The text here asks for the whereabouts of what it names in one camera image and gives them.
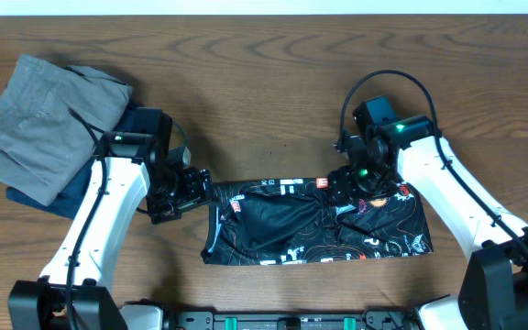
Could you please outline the black patterned sports jersey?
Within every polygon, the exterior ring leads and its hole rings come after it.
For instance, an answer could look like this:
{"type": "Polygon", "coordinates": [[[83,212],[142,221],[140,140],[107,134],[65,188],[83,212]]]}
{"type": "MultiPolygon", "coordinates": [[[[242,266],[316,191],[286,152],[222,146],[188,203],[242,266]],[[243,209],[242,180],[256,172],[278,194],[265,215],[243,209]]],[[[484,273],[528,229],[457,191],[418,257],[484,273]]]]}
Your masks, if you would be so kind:
{"type": "Polygon", "coordinates": [[[204,263],[291,265],[406,258],[432,252],[420,194],[402,182],[388,197],[332,205],[324,178],[214,186],[204,263]]]}

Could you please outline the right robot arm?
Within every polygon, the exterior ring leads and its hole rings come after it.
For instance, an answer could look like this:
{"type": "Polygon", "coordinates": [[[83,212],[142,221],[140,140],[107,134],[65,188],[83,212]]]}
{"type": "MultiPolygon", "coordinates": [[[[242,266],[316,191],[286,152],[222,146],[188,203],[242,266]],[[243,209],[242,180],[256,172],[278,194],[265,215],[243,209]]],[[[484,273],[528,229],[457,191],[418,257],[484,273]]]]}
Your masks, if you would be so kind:
{"type": "Polygon", "coordinates": [[[528,224],[504,208],[458,160],[434,117],[400,118],[384,96],[353,112],[341,133],[349,163],[329,176],[337,205],[391,196],[410,184],[436,211],[467,258],[460,292],[414,310],[419,329],[528,329],[528,224]]]}

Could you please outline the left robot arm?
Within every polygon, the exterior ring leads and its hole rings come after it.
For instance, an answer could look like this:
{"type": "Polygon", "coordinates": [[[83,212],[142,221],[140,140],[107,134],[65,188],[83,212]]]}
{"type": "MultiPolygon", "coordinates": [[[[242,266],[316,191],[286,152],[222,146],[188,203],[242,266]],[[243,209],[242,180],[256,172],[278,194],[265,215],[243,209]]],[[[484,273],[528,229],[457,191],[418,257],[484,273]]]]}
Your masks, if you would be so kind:
{"type": "Polygon", "coordinates": [[[149,300],[116,305],[116,263],[140,203],[152,224],[177,220],[214,199],[209,170],[186,147],[169,149],[173,121],[141,107],[131,131],[93,140],[92,175],[58,251],[35,281],[19,280],[7,308],[15,329],[175,329],[177,316],[149,300]]]}

